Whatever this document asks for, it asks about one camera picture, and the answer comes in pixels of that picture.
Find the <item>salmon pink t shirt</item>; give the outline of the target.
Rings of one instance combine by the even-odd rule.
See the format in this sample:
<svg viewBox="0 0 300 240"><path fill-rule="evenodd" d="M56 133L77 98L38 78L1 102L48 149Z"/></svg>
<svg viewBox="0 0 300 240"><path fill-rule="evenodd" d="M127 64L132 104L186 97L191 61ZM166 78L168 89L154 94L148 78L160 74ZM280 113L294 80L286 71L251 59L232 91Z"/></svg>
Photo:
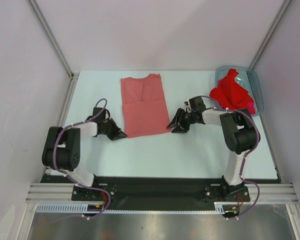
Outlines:
<svg viewBox="0 0 300 240"><path fill-rule="evenodd" d="M120 80L124 132L128 138L171 132L162 78L151 73L144 78Z"/></svg>

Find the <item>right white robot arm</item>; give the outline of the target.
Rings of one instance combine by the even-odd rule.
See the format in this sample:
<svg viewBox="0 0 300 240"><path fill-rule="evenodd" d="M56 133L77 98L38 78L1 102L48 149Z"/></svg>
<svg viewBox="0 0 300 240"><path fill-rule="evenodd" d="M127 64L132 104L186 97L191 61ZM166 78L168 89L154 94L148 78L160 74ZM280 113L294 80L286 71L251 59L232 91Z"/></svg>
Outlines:
<svg viewBox="0 0 300 240"><path fill-rule="evenodd" d="M220 105L206 107L204 98L214 102L210 96L199 95L187 100L184 108L178 108L172 121L166 127L172 133L184 134L194 124L214 125L222 129L229 157L225 174L222 176L221 196L232 201L244 185L246 161L260 142L259 130L246 108L228 109Z"/></svg>

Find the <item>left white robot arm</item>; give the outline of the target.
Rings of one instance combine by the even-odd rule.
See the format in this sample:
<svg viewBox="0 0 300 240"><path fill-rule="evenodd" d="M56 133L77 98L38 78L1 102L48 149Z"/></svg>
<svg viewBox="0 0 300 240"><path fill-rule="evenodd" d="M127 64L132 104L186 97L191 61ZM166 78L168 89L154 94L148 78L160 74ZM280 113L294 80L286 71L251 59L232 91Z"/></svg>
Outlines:
<svg viewBox="0 0 300 240"><path fill-rule="evenodd" d="M84 186L83 194L90 200L100 196L101 188L94 184L94 174L80 163L81 143L99 135L107 136L111 141L128 137L106 108L94 107L92 115L78 124L50 127L41 157L44 166L71 178L80 187Z"/></svg>

